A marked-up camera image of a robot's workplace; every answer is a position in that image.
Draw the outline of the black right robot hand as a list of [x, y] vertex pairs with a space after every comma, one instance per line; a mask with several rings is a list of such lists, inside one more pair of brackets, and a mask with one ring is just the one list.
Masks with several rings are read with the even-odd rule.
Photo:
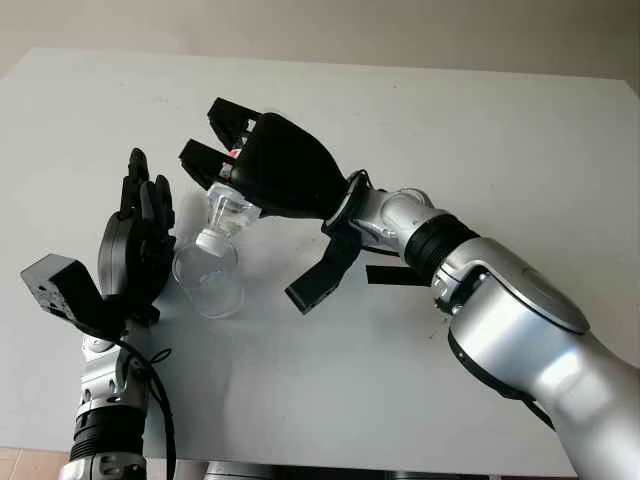
[[179, 154], [202, 188], [223, 183], [272, 216], [327, 220], [338, 210], [347, 179], [311, 134], [279, 114], [220, 97], [207, 117], [227, 151], [191, 139]]

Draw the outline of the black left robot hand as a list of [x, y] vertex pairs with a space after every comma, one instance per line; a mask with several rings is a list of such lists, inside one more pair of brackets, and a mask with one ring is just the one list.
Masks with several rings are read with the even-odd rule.
[[106, 224], [98, 255], [104, 322], [110, 329], [152, 305], [163, 290], [174, 257], [174, 223], [167, 178], [152, 179], [145, 153], [133, 148], [119, 209]]

